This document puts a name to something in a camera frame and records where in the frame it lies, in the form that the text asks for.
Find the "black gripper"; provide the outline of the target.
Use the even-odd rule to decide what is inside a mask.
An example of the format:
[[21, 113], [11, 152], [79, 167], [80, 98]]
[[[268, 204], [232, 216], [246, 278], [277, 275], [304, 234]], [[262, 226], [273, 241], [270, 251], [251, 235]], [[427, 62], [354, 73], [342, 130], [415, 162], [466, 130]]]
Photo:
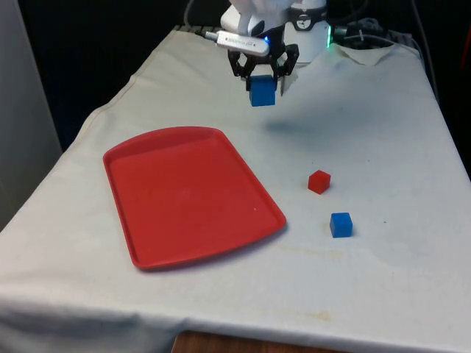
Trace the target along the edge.
[[[269, 63], [273, 72], [273, 80], [277, 85], [280, 83], [280, 95], [286, 91], [286, 77], [290, 76], [299, 58], [299, 47], [297, 44], [284, 43], [285, 26], [278, 26], [263, 33], [263, 39], [269, 44]], [[251, 89], [251, 74], [255, 67], [262, 63], [260, 57], [244, 54], [239, 51], [227, 51], [230, 67], [235, 77], [245, 81], [246, 91]], [[241, 64], [239, 60], [245, 57], [246, 61]]]

